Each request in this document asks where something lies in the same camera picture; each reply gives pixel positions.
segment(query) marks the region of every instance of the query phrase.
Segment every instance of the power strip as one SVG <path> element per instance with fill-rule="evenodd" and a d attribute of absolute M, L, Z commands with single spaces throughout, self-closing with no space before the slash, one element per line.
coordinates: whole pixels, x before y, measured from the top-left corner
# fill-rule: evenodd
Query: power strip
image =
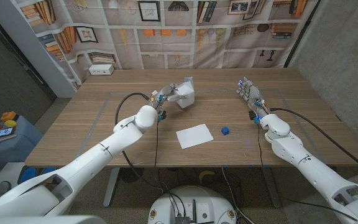
<path fill-rule="evenodd" d="M 89 68 L 91 75 L 111 75 L 114 67 L 111 64 L 92 65 Z"/>

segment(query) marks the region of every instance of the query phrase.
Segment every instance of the smartphone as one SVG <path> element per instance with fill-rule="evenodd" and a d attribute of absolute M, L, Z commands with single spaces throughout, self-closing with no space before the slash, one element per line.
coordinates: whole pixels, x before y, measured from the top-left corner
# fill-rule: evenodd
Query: smartphone
<path fill-rule="evenodd" d="M 7 128 L 7 129 L 0 130 L 0 137 L 11 135 L 13 134 L 13 132 L 14 132 L 14 128 Z"/>

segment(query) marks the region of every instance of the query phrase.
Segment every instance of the bookshelf backdrop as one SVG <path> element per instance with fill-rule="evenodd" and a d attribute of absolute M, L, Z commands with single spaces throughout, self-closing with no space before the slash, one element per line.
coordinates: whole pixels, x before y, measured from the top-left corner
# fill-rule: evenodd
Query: bookshelf backdrop
<path fill-rule="evenodd" d="M 317 0 L 11 0 L 79 89 L 115 69 L 283 67 Z"/>

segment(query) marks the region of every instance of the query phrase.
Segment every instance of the picture frame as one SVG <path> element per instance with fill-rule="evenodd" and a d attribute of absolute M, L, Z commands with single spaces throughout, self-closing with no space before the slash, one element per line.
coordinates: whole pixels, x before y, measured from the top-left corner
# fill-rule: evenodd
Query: picture frame
<path fill-rule="evenodd" d="M 228 15 L 247 14 L 251 5 L 251 0 L 231 0 Z"/>
<path fill-rule="evenodd" d="M 247 19 L 253 18 L 253 16 L 255 15 L 255 11 L 258 8 L 259 1 L 260 0 L 252 0 L 251 5 L 248 7 L 249 11 L 247 14 L 244 14 L 244 17 L 242 18 L 242 20 L 247 20 Z"/>
<path fill-rule="evenodd" d="M 260 0 L 260 1 L 259 1 L 259 4 L 258 4 L 258 6 L 257 6 L 256 9 L 255 9 L 254 15 L 258 15 L 258 14 L 262 13 L 262 9 L 263 9 L 264 6 L 265 6 L 265 2 L 266 2 L 266 0 Z"/>
<path fill-rule="evenodd" d="M 138 1 L 138 4 L 142 21 L 161 21 L 159 1 Z"/>
<path fill-rule="evenodd" d="M 75 27 L 75 31 L 81 43 L 94 42 L 98 43 L 98 39 L 94 34 L 92 27 Z"/>

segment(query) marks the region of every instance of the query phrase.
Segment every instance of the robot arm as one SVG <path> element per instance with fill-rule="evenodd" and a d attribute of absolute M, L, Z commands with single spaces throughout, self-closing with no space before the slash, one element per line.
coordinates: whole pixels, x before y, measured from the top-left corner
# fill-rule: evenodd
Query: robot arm
<path fill-rule="evenodd" d="M 358 220 L 358 184 L 344 179 L 307 151 L 301 139 L 290 131 L 290 126 L 270 112 L 259 89 L 250 80 L 244 77 L 238 86 L 237 93 L 251 109 L 250 118 L 267 130 L 265 139 L 272 144 L 276 156 L 295 166 L 332 208 L 354 218 L 335 213 L 343 224 L 355 223 Z"/>
<path fill-rule="evenodd" d="M 0 197 L 0 217 L 51 217 L 64 214 L 84 185 L 114 156 L 137 142 L 156 119 L 160 121 L 165 118 L 162 110 L 165 101 L 189 98 L 188 95 L 181 95 L 177 86 L 171 84 L 162 88 L 160 95 L 154 94 L 136 115 L 120 121 L 113 129 L 114 134 L 68 165 L 34 177 L 8 191 Z M 58 185 L 48 187 L 46 183 L 51 181 L 58 182 Z"/>

